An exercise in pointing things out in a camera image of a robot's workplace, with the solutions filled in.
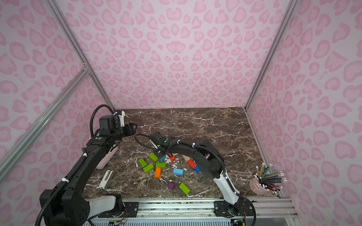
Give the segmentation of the red block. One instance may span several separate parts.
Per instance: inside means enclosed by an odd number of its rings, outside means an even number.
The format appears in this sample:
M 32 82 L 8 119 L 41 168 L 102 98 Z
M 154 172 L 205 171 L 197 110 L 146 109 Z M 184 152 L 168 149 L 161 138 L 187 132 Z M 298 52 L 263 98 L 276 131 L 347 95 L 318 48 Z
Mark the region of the red block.
M 193 160 L 188 160 L 188 161 L 187 161 L 187 164 L 188 164 L 193 170 L 197 167 L 197 165 L 194 163 Z
M 171 162 L 175 162 L 176 158 L 175 158 L 175 156 L 173 154 L 169 153 L 168 157 L 171 160 Z

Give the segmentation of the light blue block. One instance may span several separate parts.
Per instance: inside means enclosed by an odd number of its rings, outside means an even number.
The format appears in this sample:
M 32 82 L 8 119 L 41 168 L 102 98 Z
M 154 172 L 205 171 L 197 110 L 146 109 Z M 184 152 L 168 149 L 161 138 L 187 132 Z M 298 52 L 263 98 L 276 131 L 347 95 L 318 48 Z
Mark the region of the light blue block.
M 182 175 L 183 175 L 183 170 L 182 170 L 182 169 L 178 169 L 178 168 L 174 168 L 174 169 L 173 169 L 173 174 L 182 176 Z

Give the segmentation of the blue small block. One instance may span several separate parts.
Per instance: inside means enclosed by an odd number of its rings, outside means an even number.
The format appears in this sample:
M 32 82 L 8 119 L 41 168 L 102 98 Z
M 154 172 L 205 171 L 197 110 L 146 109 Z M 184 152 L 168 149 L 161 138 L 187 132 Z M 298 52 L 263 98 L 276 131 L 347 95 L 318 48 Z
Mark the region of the blue small block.
M 195 171 L 196 173 L 199 173 L 199 172 L 200 172 L 199 167 L 198 167 L 198 166 L 196 166 L 196 167 L 194 168 L 194 171 Z

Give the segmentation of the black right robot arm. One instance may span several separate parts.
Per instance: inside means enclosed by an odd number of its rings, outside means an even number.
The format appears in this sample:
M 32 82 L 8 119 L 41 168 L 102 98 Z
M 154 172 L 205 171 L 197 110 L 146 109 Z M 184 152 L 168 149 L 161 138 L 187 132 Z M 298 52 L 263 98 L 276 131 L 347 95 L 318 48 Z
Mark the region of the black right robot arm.
M 153 135 L 136 134 L 135 140 L 154 154 L 182 154 L 193 160 L 200 172 L 212 179 L 222 192 L 223 201 L 214 204 L 217 217 L 256 217 L 253 203 L 243 196 L 231 182 L 223 156 L 209 142 L 190 143 L 177 137 L 164 137 L 160 132 Z

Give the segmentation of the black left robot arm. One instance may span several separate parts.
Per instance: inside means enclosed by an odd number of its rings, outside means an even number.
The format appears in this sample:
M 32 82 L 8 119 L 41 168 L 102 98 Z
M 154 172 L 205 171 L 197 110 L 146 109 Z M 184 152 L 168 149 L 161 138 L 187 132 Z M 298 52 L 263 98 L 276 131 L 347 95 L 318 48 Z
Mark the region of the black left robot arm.
M 121 195 L 105 195 L 89 200 L 82 196 L 88 179 L 101 160 L 114 149 L 117 141 L 135 135 L 137 130 L 135 123 L 124 123 L 124 111 L 113 110 L 110 115 L 100 117 L 100 127 L 94 131 L 94 117 L 103 107 L 109 106 L 99 105 L 91 116 L 91 138 L 82 148 L 83 154 L 75 166 L 53 189 L 41 193 L 41 210 L 35 225 L 44 222 L 47 226 L 82 226 L 104 212 L 116 215 L 124 213 Z

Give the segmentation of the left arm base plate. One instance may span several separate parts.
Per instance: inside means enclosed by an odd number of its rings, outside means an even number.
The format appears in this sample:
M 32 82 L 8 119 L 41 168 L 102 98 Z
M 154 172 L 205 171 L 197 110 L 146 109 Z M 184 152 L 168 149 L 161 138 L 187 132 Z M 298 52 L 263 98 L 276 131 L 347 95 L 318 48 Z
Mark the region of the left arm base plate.
M 135 218 L 138 214 L 139 202 L 124 202 L 123 211 L 111 210 L 101 213 L 98 218 Z

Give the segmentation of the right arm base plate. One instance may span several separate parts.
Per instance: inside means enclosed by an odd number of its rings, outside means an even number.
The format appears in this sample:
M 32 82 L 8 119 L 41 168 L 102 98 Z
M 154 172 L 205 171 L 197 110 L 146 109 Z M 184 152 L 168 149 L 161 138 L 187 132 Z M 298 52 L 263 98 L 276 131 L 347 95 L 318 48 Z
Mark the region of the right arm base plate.
M 214 201 L 214 214 L 217 217 L 251 217 L 255 215 L 254 208 L 245 198 L 241 198 L 235 204 L 230 204 L 225 200 Z

